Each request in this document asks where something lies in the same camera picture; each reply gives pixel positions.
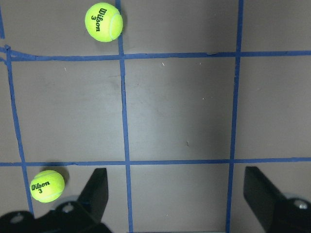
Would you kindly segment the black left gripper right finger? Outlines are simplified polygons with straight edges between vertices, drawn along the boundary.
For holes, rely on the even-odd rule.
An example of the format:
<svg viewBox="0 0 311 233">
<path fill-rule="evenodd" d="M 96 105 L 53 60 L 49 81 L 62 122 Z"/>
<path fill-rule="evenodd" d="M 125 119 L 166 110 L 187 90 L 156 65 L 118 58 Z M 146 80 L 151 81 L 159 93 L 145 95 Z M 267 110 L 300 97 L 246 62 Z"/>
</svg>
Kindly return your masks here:
<svg viewBox="0 0 311 233">
<path fill-rule="evenodd" d="M 263 228 L 290 228 L 287 198 L 256 166 L 244 171 L 243 196 Z"/>
</svg>

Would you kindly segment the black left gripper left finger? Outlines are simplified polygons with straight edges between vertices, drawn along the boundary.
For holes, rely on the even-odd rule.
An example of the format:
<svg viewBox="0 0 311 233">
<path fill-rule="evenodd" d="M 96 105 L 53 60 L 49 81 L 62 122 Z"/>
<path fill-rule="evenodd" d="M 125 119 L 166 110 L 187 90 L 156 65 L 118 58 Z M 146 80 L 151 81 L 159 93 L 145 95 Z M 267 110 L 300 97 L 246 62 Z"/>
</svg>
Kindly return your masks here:
<svg viewBox="0 0 311 233">
<path fill-rule="evenodd" d="M 106 168 L 96 168 L 77 201 L 96 222 L 101 222 L 108 203 L 108 178 Z"/>
</svg>

